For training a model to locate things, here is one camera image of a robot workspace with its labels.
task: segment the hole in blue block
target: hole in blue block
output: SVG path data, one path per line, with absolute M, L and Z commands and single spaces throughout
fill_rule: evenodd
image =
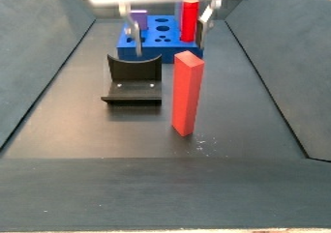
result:
M 157 30 L 159 31 L 169 31 L 171 28 L 169 26 L 158 26 Z
M 130 43 L 134 39 L 131 37 L 127 38 L 127 43 Z M 146 42 L 146 37 L 142 37 L 142 43 Z
M 166 18 L 158 18 L 155 21 L 158 21 L 158 22 L 166 22 L 166 21 L 169 21 L 169 19 L 166 19 Z

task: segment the black surface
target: black surface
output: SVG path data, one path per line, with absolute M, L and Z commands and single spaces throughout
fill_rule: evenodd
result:
M 227 24 L 310 157 L 331 160 L 331 4 L 243 0 Z
M 0 146 L 94 21 L 77 0 L 0 0 Z
M 145 61 L 125 61 L 107 55 L 111 85 L 109 96 L 113 102 L 162 102 L 162 55 Z
M 3 149 L 5 159 L 305 158 L 223 21 L 215 21 L 207 36 L 191 136 L 181 137 L 171 126 L 171 65 L 162 67 L 162 106 L 107 106 L 101 100 L 111 83 L 106 55 L 117 52 L 122 25 L 95 23 Z
M 162 80 L 162 55 L 145 61 L 119 60 L 107 55 L 113 81 Z
M 162 82 L 159 81 L 125 81 L 113 82 L 106 102 L 162 102 Z
M 2 160 L 2 231 L 331 227 L 312 160 Z

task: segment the black floor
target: black floor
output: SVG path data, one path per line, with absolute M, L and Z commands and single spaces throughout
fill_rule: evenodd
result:
M 163 65 L 161 107 L 111 107 L 106 55 L 117 56 L 122 22 L 93 26 L 6 145 L 3 159 L 305 157 L 223 21 L 210 32 L 194 135 L 171 127 L 173 65 Z
M 185 138 L 173 66 L 162 107 L 101 100 L 119 30 L 94 25 L 2 152 L 0 231 L 331 227 L 330 163 L 306 159 L 226 24 Z

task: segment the blue pegboard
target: blue pegboard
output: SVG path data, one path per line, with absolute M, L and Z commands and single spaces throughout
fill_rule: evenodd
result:
M 143 61 L 162 54 L 162 63 L 173 64 L 175 54 L 190 51 L 203 58 L 203 50 L 195 42 L 181 41 L 181 29 L 173 15 L 150 15 L 149 29 L 142 31 L 143 56 L 137 55 L 137 42 L 126 36 L 125 27 L 118 42 L 118 56 L 122 60 Z

